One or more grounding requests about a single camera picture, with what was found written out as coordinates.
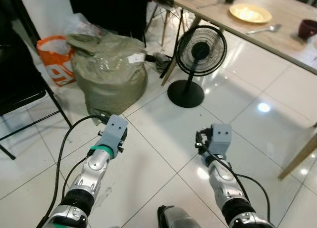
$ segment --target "white wall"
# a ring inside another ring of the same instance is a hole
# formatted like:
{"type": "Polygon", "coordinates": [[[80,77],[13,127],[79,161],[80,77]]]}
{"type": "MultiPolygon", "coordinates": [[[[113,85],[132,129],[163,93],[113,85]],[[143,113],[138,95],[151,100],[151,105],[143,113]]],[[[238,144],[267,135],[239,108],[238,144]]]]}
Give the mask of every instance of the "white wall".
{"type": "Polygon", "coordinates": [[[60,35],[65,19],[72,14],[69,0],[22,0],[41,39],[60,35]]]}

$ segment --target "yellow plate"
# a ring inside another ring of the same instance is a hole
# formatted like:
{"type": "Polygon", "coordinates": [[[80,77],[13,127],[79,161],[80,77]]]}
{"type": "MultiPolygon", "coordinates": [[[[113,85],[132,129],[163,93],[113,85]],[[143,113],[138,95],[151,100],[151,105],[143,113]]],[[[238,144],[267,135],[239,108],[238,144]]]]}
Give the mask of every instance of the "yellow plate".
{"type": "Polygon", "coordinates": [[[234,4],[229,10],[235,17],[250,23],[267,23],[272,19],[266,9],[251,4],[234,4]]]}

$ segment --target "white label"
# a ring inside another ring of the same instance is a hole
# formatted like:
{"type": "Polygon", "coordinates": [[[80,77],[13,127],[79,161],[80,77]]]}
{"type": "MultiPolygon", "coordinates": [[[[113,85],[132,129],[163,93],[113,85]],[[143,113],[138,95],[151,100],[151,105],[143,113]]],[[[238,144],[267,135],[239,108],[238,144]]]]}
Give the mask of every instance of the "white label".
{"type": "Polygon", "coordinates": [[[135,53],[128,57],[129,63],[141,62],[145,60],[145,53],[135,53]]]}

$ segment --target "red mug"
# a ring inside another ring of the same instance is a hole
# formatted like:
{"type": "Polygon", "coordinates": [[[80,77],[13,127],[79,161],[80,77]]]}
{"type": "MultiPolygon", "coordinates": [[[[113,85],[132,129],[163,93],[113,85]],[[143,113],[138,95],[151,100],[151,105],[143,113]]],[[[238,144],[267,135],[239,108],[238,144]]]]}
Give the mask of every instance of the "red mug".
{"type": "Polygon", "coordinates": [[[298,36],[301,39],[306,40],[315,34],[317,34],[317,22],[310,19],[304,19],[299,26],[298,36]]]}

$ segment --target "fan grille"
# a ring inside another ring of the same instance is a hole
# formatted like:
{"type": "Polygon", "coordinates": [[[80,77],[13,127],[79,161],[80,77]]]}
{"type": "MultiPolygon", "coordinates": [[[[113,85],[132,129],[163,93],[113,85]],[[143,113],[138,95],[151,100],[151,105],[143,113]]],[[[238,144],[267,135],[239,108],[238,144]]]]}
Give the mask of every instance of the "fan grille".
{"type": "Polygon", "coordinates": [[[176,47],[179,67],[187,74],[195,71],[194,76],[205,76],[218,69],[226,54],[227,42],[222,32],[208,25],[187,31],[176,47]]]}

